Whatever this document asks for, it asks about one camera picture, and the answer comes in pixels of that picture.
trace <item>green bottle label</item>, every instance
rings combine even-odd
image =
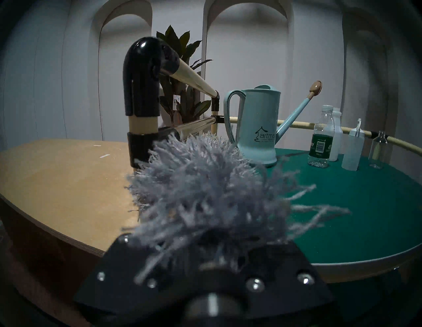
[[[328,159],[330,157],[332,143],[332,136],[320,134],[312,135],[311,149],[309,150],[309,155],[315,158]]]

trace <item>gray feather duster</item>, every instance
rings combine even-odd
[[[129,245],[156,251],[135,277],[137,284],[157,265],[186,266],[186,249],[200,257],[192,261],[190,256],[195,265],[213,262],[238,271],[238,257],[249,250],[281,244],[349,212],[328,205],[291,205],[315,185],[298,185],[296,173],[280,167],[269,178],[265,168],[252,168],[235,146],[210,133],[185,142],[171,135],[156,142],[150,153],[149,163],[139,162],[140,170],[129,176],[140,219]],[[288,224],[295,211],[316,214],[307,223]],[[219,231],[218,240],[201,242],[212,230]]]

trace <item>white plastic bottle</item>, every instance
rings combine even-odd
[[[341,164],[342,168],[352,171],[356,171],[359,166],[365,141],[365,133],[360,128],[362,120],[359,118],[357,121],[357,127],[352,129],[347,137],[347,150]]]
[[[341,117],[340,108],[334,108],[333,109],[334,138],[333,138],[333,144],[331,146],[330,161],[336,161],[338,157],[338,153],[340,151],[341,138],[343,137],[343,131],[341,130],[341,124],[340,124],[340,117]]]

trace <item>potted plant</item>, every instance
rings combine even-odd
[[[200,41],[189,43],[190,31],[178,37],[174,32],[171,25],[168,27],[165,34],[157,32],[157,38],[165,41],[183,60],[189,64],[190,57],[194,54],[195,50],[199,47]],[[199,62],[201,59],[195,61],[190,67],[197,69],[211,59]],[[199,117],[205,113],[211,105],[211,101],[200,101],[200,92],[194,88],[179,82],[178,80],[169,76],[160,76],[160,84],[164,92],[164,96],[160,96],[160,104],[164,110],[170,115],[171,124],[174,126],[174,113],[173,111],[173,96],[179,95],[180,102],[176,100],[177,113],[180,115],[182,123],[193,122],[198,120]]]

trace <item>plastic bottle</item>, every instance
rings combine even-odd
[[[371,151],[369,152],[369,165],[371,167],[382,169],[384,167],[385,155],[387,152],[387,140],[385,132],[379,131],[379,134],[372,141]]]
[[[359,166],[360,156],[362,154],[365,133],[360,129],[362,120],[357,120],[357,127],[352,129],[347,137],[347,150],[344,154],[341,167],[347,170],[356,171]]]
[[[333,106],[323,105],[321,117],[314,126],[308,164],[318,168],[328,167],[334,137]]]
[[[333,137],[333,144],[331,146],[330,161],[336,161],[338,157],[338,153],[340,151],[341,138],[343,136],[343,131],[341,130],[341,124],[340,124],[340,117],[341,117],[340,108],[334,108],[333,109],[334,137]]]

